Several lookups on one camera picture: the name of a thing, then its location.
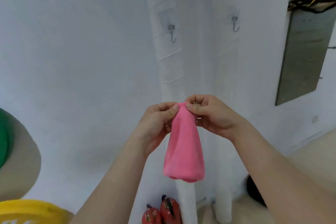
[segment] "metal board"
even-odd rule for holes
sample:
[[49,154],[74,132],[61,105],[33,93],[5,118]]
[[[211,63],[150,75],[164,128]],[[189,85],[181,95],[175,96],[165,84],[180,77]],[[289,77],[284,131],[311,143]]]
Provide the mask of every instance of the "metal board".
[[335,19],[336,8],[292,12],[275,105],[316,90]]

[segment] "fire extinguisher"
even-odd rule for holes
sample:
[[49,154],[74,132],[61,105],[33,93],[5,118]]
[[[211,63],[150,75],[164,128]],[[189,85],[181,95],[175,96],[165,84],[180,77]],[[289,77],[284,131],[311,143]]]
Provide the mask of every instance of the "fire extinguisher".
[[175,199],[162,195],[160,212],[165,224],[182,224],[180,207]]
[[159,209],[147,205],[147,210],[142,216],[142,224],[162,224],[162,216]]

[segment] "yellow basket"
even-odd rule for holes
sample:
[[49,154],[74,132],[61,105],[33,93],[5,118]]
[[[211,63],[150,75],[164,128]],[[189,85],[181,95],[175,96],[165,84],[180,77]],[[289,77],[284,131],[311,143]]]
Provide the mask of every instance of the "yellow basket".
[[0,223],[6,224],[67,224],[73,213],[51,203],[38,200],[0,202]]

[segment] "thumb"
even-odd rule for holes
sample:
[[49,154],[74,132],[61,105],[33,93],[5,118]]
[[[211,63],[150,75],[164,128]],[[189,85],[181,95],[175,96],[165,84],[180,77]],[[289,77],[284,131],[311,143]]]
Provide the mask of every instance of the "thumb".
[[175,117],[178,111],[179,111],[179,106],[176,104],[170,109],[168,109],[167,111],[161,112],[163,122],[165,124],[169,123]]
[[208,106],[187,103],[185,107],[188,109],[188,111],[195,115],[203,116],[208,114]]

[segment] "pink towel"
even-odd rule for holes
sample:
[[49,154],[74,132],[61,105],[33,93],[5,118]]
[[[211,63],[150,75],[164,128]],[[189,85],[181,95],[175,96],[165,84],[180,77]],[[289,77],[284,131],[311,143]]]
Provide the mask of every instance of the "pink towel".
[[178,105],[180,109],[172,122],[163,174],[190,183],[201,181],[205,177],[205,169],[196,118],[187,110],[186,103]]

